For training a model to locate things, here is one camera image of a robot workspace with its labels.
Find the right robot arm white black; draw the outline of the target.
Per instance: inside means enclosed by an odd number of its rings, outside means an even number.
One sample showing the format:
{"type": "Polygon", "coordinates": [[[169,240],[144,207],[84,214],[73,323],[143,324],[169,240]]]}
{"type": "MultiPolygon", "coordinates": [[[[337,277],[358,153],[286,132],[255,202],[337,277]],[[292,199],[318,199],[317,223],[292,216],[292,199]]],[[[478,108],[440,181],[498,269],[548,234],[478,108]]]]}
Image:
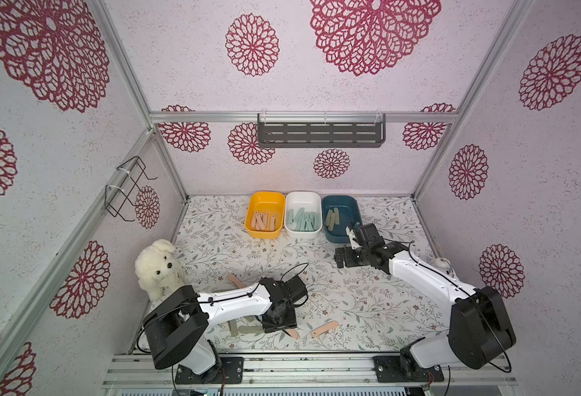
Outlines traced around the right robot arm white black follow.
{"type": "Polygon", "coordinates": [[[350,245],[335,251],[337,267],[374,267],[409,283],[449,315],[449,329],[399,351],[400,367],[413,378],[435,366],[462,363],[478,370],[516,345],[503,297],[491,286],[476,288],[424,262],[408,244],[380,236],[374,224],[349,224],[350,245]]]}

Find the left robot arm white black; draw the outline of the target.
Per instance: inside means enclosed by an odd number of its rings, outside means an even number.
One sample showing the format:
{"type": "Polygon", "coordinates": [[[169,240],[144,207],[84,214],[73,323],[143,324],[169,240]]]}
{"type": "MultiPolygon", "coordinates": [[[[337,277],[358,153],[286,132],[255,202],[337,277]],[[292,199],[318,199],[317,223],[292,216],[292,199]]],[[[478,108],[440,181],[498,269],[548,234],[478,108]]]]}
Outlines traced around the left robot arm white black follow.
{"type": "Polygon", "coordinates": [[[269,277],[242,289],[198,293],[185,285],[151,311],[142,322],[154,367],[187,368],[195,376],[210,377],[222,368],[216,348],[206,337],[215,326],[253,316],[264,333],[297,327],[295,310],[308,299],[303,280],[269,277]]]}

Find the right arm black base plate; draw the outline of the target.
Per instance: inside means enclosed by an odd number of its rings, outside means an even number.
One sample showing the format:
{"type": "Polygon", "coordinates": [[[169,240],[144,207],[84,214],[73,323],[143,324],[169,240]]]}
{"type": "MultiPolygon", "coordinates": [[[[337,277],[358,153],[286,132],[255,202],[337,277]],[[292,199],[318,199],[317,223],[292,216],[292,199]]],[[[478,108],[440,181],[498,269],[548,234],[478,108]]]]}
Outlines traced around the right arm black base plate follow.
{"type": "Polygon", "coordinates": [[[422,368],[410,356],[374,356],[373,362],[379,383],[434,384],[445,381],[440,366],[422,368]]]}

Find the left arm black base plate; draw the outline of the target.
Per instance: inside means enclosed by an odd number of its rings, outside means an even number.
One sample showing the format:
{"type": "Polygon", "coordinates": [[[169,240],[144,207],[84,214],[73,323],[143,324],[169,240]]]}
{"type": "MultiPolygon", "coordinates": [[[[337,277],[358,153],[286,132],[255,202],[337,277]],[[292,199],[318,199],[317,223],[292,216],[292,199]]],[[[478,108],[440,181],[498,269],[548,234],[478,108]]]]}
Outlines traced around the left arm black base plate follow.
{"type": "Polygon", "coordinates": [[[202,374],[195,374],[185,366],[178,366],[175,384],[241,384],[244,374],[244,358],[220,356],[216,364],[202,374]]]}

